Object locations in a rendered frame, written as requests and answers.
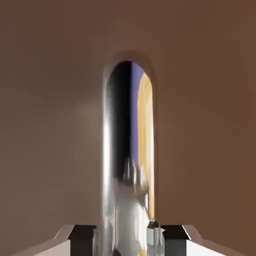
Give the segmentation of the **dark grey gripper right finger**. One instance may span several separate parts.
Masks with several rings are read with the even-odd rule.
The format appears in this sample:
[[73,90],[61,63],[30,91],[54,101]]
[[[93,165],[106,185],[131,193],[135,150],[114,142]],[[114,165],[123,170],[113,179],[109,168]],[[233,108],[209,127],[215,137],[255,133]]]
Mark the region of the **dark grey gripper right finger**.
[[193,225],[162,225],[159,256],[247,256],[203,239]]

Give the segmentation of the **curved shiny metal drawer handle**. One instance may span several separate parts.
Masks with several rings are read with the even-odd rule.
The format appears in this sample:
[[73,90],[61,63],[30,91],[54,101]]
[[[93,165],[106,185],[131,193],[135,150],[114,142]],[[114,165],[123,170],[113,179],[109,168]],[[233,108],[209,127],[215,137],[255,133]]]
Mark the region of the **curved shiny metal drawer handle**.
[[132,60],[103,82],[98,255],[159,256],[152,82]]

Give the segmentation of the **brown wooden drawer front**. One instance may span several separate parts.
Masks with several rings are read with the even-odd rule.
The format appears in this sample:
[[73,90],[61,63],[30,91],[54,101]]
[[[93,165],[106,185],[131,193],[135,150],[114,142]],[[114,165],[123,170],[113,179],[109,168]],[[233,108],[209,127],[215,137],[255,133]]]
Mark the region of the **brown wooden drawer front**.
[[121,59],[152,75],[158,221],[256,256],[256,0],[0,0],[0,256],[99,222]]

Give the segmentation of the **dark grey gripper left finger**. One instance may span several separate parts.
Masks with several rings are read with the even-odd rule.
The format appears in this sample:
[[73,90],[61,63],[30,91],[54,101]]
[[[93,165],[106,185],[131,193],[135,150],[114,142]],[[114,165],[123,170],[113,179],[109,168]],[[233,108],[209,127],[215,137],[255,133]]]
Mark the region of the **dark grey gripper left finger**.
[[96,230],[95,225],[64,225],[53,239],[11,256],[97,256]]

